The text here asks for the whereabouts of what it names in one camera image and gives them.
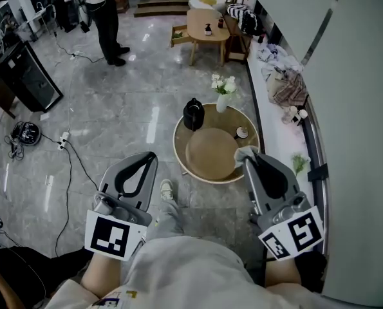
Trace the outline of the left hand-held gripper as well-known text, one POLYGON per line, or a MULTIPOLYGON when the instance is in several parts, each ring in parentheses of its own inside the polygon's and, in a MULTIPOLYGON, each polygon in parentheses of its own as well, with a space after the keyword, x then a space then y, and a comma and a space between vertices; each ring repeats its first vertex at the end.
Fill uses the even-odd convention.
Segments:
POLYGON ((94 195, 96 205, 87 211, 85 249, 120 261, 131 258, 153 219, 147 210, 157 169, 156 154, 144 152, 128 156, 105 171, 101 192, 94 195), (141 168, 136 189, 127 192, 124 184, 141 168), (125 200, 136 200, 136 205, 125 200))

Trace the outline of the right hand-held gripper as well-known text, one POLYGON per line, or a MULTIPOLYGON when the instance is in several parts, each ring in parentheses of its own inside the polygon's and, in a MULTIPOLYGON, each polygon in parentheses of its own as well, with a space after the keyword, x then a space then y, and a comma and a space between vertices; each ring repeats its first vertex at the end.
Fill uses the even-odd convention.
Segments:
POLYGON ((319 210, 300 191, 294 172, 278 159, 258 153, 243 162, 244 179, 259 228, 259 240, 278 261, 295 258, 323 241, 319 210))

